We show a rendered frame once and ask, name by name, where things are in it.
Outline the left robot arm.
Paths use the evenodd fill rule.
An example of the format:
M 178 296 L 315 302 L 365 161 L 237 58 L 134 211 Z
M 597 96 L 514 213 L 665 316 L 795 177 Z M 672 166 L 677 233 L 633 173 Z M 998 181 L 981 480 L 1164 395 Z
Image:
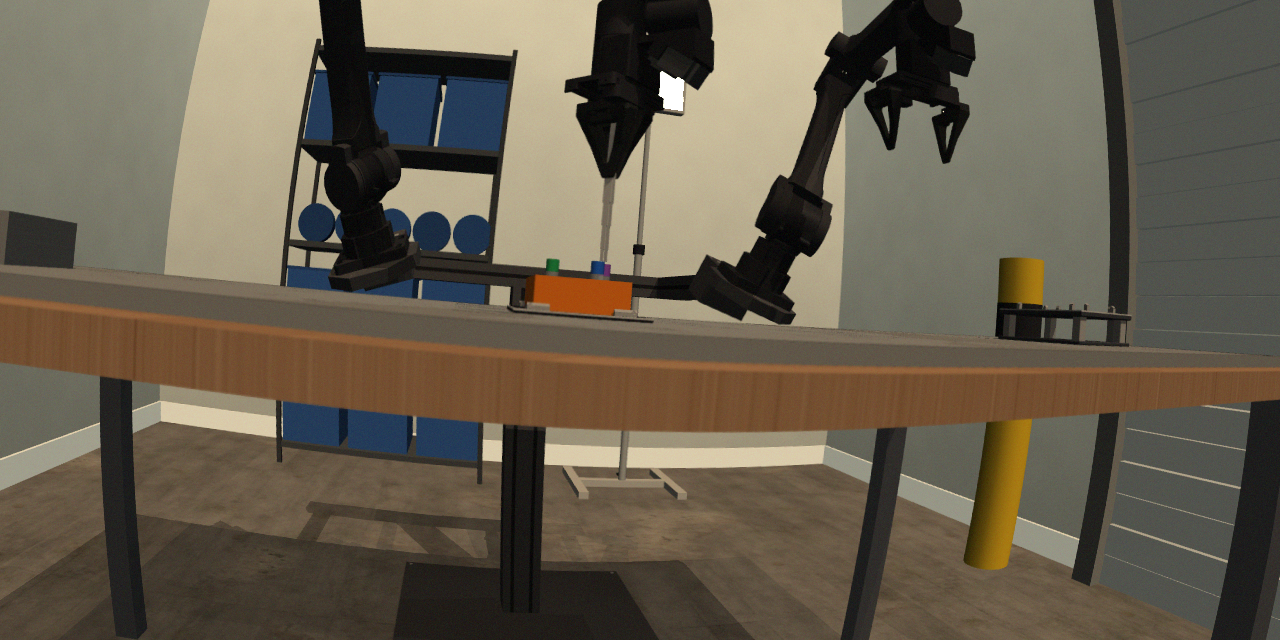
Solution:
M 829 40 L 829 61 L 814 87 L 817 106 L 794 172 L 790 178 L 778 175 L 758 212 L 755 227 L 765 238 L 758 236 L 753 253 L 744 251 L 736 266 L 721 261 L 717 268 L 731 284 L 788 312 L 794 308 L 794 301 L 783 293 L 791 279 L 788 268 L 797 253 L 817 253 L 829 230 L 833 204 L 824 201 L 823 183 L 844 108 L 867 79 L 874 83 L 881 78 L 888 63 L 882 56 L 902 40 L 897 46 L 899 70 L 922 78 L 951 84 L 950 72 L 968 78 L 975 61 L 974 35 L 954 28 L 963 17 L 959 0 L 892 3 L 860 33 L 846 37 L 838 31 Z

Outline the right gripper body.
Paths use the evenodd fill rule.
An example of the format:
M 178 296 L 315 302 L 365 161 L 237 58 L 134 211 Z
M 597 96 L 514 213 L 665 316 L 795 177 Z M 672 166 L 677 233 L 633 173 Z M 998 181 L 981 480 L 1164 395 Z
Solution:
M 646 110 L 653 113 L 664 110 L 666 99 L 658 96 L 653 90 L 646 90 L 643 84 L 637 84 L 637 81 L 625 78 L 620 72 L 600 72 L 603 38 L 607 37 L 617 37 L 617 35 L 605 35 L 605 37 L 595 40 L 591 76 L 564 81 L 564 93 L 572 92 L 576 96 L 588 99 L 588 102 L 579 102 L 576 110 L 579 108 L 598 106 L 598 104 L 617 102 L 635 104 L 637 111 Z

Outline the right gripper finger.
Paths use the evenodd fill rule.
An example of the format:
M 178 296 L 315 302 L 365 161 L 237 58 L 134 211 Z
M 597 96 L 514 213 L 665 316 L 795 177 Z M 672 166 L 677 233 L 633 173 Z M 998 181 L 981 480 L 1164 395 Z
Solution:
M 602 178 L 614 178 L 636 116 L 637 106 L 631 102 L 598 104 L 598 106 L 576 110 L 576 119 L 590 145 Z M 605 124 L 605 122 L 616 122 L 614 142 L 608 163 L 596 131 L 596 125 Z
M 626 143 L 625 152 L 622 154 L 622 157 L 621 157 L 621 161 L 620 161 L 620 166 L 618 166 L 618 169 L 616 172 L 616 179 L 620 178 L 621 172 L 623 172 L 625 165 L 628 161 L 630 154 L 632 154 L 634 148 L 636 147 L 637 142 L 640 142 L 640 140 L 643 138 L 643 134 L 649 128 L 649 125 L 652 124 L 652 122 L 653 122 L 653 113 L 646 111 L 646 110 L 637 111 L 637 116 L 636 116 L 636 119 L 634 122 L 634 128 L 632 128 L 631 133 L 628 134 L 628 142 Z M 605 124 L 596 125 L 596 131 L 598 131 L 598 134 L 599 134 L 599 138 L 600 138 L 600 142 L 602 142 L 602 147 L 603 147 L 603 151 L 605 154 L 605 161 L 607 161 L 608 145 L 609 145 L 609 134 L 611 134 L 611 122 L 605 122 Z

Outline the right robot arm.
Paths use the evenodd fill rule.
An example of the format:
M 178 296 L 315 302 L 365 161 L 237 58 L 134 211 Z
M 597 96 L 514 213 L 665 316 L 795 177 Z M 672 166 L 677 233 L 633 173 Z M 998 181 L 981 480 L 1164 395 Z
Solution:
M 404 259 L 410 239 L 394 236 L 380 204 L 401 180 L 401 160 L 372 111 L 361 0 L 319 0 L 319 6 L 333 122 L 324 186 L 344 230 L 333 265 L 339 276 Z M 658 96 L 662 72 L 701 87 L 714 70 L 712 33 L 709 0 L 602 0 L 596 6 L 594 42 L 617 35 L 603 38 L 600 72 L 620 72 Z

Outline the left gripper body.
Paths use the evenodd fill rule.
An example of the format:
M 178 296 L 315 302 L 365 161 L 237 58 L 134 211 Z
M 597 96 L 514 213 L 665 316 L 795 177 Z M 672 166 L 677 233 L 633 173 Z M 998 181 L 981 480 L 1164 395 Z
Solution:
M 931 108 L 936 108 L 938 104 L 940 106 L 945 106 L 941 113 L 954 110 L 954 108 L 966 108 L 966 110 L 969 110 L 969 104 L 959 102 L 959 92 L 956 87 L 950 87 L 950 84 L 941 83 L 941 81 L 922 78 L 922 76 L 911 74 L 911 72 L 899 70 L 897 46 L 895 49 L 897 72 L 887 76 L 887 78 L 876 81 L 876 88 L 867 90 L 864 97 L 870 96 L 870 93 L 874 93 L 876 90 L 896 87 L 902 90 L 901 108 L 910 108 L 913 106 L 913 101 L 920 99 L 919 102 L 931 104 Z

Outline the beige perforated plate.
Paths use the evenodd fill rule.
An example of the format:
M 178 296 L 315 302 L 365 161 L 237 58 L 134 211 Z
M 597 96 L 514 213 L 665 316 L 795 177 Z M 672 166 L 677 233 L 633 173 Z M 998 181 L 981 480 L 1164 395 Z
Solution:
M 895 334 L 874 340 L 890 334 L 890 332 L 854 337 L 867 330 L 852 329 L 814 338 L 829 332 L 833 326 L 806 326 L 796 333 L 774 337 L 787 326 L 763 324 L 710 333 L 724 323 L 684 320 L 684 317 L 654 317 L 654 324 L 548 315 L 541 316 L 549 317 L 549 320 L 543 320 L 543 317 L 539 320 L 539 317 L 506 312 L 506 308 L 489 308 L 463 302 L 375 294 L 375 297 L 436 307 L 430 308 L 401 302 L 372 301 L 372 298 L 355 297 L 355 294 L 314 293 L 330 291 L 300 288 L 300 285 L 233 284 L 236 282 L 206 279 L 206 276 L 204 280 L 136 279 L 132 275 L 165 274 L 106 270 L 114 270 L 114 268 L 73 266 L 72 270 L 64 270 L 64 268 L 0 265 L 0 294 L 78 306 L 131 308 L 131 311 L 157 315 L 210 317 L 210 320 L 236 324 L 291 326 L 291 329 L 319 333 L 428 340 L 428 343 L 461 347 L 534 349 L 534 352 L 575 356 L 678 358 L 678 361 L 753 365 L 881 367 L 1280 367 L 1280 356 L 1215 353 L 1213 349 L 1211 352 L 1210 349 L 1203 349 L 1203 352 L 1201 349 L 1193 349 L 1193 352 L 1190 349 L 1183 349 L 1183 352 L 1172 349 L 1171 352 L 1169 348 L 1155 347 L 1096 348 L 1096 346 L 1076 347 L 1074 344 L 1044 343 L 1044 340 L 1033 340 L 1030 344 L 1025 344 L 1028 340 L 1012 343 L 1012 340 L 998 338 L 986 340 L 993 337 L 977 338 L 980 343 L 974 344 L 977 340 L 966 340 L 973 338 L 972 335 L 951 334 L 925 340 L 940 335 L 931 333 L 906 340 L 901 339 L 916 333 Z M 247 288 L 230 288 L 230 285 L 247 285 Z M 849 337 L 854 338 L 845 340 Z M 952 337 L 959 338 L 947 340 Z M 813 340 L 810 340 L 812 338 Z M 936 344 L 938 340 L 940 344 Z M 961 343 L 956 344 L 957 340 Z M 972 348 L 968 348 L 969 346 Z M 1128 348 L 1132 349 L 1128 352 Z M 1140 352 L 1139 348 L 1142 348 Z M 1151 348 L 1155 348 L 1153 352 L 1149 352 Z

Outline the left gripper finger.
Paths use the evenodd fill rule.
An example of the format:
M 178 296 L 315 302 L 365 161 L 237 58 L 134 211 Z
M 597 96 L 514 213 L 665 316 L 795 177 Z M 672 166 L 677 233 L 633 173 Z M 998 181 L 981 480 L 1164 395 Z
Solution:
M 895 87 L 886 87 L 884 90 L 876 90 L 870 96 L 864 97 L 870 115 L 873 116 L 876 124 L 878 125 L 882 138 L 887 151 L 893 151 L 897 133 L 899 133 L 899 119 L 902 102 L 902 90 Z M 888 106 L 890 113 L 890 131 L 887 129 L 882 108 Z
M 966 108 L 954 108 L 954 110 L 940 113 L 940 115 L 932 116 L 934 125 L 934 134 L 940 148 L 940 156 L 942 163 L 950 163 L 957 138 L 961 134 L 966 120 L 970 116 L 970 110 Z M 954 122 L 952 131 L 948 140 L 948 147 L 946 147 L 946 128 Z

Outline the grey slotted rack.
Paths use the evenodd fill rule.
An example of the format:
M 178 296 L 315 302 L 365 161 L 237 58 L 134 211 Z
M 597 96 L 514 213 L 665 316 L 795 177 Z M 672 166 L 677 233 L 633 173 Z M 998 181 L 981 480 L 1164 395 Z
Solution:
M 0 210 L 0 265 L 73 268 L 77 224 Z

